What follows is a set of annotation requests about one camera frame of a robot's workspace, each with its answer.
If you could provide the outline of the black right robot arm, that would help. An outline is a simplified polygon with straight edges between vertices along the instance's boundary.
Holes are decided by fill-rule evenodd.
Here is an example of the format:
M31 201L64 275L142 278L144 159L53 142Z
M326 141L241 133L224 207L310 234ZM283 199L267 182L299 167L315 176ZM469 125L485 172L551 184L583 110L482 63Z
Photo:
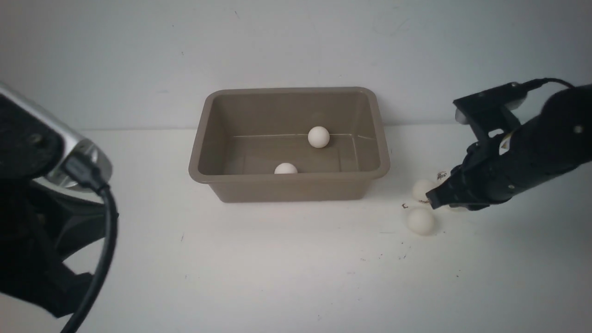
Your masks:
M512 111L529 92L548 83L565 89L554 93L537 116L520 123ZM591 161L590 85L554 78L511 82L453 104L457 122L471 127L476 142L450 176L427 192L432 209L478 211L505 203Z

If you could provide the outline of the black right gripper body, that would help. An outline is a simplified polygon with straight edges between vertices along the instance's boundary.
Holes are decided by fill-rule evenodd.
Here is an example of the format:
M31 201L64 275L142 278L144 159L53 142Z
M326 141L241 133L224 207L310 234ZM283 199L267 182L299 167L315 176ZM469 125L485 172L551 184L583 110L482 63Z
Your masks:
M579 160L564 144L577 137L572 126L545 129L539 115L512 133L474 143L451 171L451 206L481 210L571 172Z

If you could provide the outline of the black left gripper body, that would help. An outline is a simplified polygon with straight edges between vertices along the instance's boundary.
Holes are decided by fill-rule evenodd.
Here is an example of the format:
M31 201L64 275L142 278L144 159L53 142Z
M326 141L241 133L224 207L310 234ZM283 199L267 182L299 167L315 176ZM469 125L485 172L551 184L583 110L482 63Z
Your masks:
M26 182L1 183L1 293L61 318L84 320L113 262L118 211L108 185L102 203ZM74 273L70 255L104 239L94 273Z

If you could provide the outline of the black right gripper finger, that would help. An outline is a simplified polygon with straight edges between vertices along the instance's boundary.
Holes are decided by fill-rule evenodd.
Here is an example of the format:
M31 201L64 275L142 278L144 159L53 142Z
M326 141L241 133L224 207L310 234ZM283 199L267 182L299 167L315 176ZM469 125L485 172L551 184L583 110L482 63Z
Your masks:
M440 207L463 207L463 179L446 179L427 193L432 209Z

